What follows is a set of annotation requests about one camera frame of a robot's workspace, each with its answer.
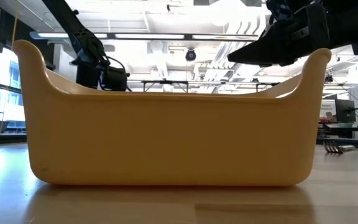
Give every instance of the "yellow plastic bin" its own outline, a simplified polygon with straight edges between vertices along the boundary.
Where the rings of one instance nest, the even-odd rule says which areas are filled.
[[[295,79],[249,95],[93,90],[48,71],[30,42],[14,51],[30,164],[43,181],[286,186],[309,176],[328,49]]]

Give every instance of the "security camera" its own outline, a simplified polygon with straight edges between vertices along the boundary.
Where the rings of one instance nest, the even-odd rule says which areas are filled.
[[[194,49],[188,49],[186,53],[186,61],[192,62],[194,60],[196,60],[196,52]]]

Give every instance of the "table surface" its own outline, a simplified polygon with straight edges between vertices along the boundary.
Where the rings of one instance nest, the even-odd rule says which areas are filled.
[[[33,175],[26,144],[0,146],[0,223],[358,224],[358,150],[317,146],[294,187],[58,187]]]

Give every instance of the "ceiling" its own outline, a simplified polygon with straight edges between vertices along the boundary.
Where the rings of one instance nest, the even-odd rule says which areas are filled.
[[[157,33],[202,33],[202,34],[257,34],[265,28],[266,15],[270,12],[262,7],[247,7],[240,0],[219,0],[210,6],[194,6],[193,0],[148,0],[148,1],[111,1],[111,0],[66,0],[72,9],[79,11],[78,18],[85,27],[93,32],[157,32]],[[58,22],[41,0],[0,0],[0,6],[11,14],[18,10],[18,18],[39,32],[63,32]],[[105,45],[113,45],[114,51],[108,52],[120,60],[131,79],[161,79],[163,71],[171,80],[203,80],[250,82],[258,78],[260,82],[282,82],[301,72],[307,57],[300,58],[287,67],[272,66],[260,69],[253,65],[229,63],[228,53],[241,48],[245,43],[227,42],[178,42],[166,41],[169,47],[163,57],[151,54],[150,41],[103,40]],[[187,62],[185,54],[194,48],[197,58]],[[75,56],[67,45],[65,51]],[[338,82],[349,82],[349,67],[358,62],[350,46],[333,50],[333,59],[328,68]],[[133,85],[142,91],[142,86]],[[156,85],[150,91],[162,91]],[[179,86],[175,91],[182,91]],[[191,91],[200,93],[216,92],[216,86],[192,86]],[[221,85],[219,93],[248,93],[254,88],[233,88]]]

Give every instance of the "monitor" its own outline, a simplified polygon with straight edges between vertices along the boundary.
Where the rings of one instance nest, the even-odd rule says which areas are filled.
[[[356,113],[354,112],[354,101],[335,100],[336,121],[337,122],[355,122]]]

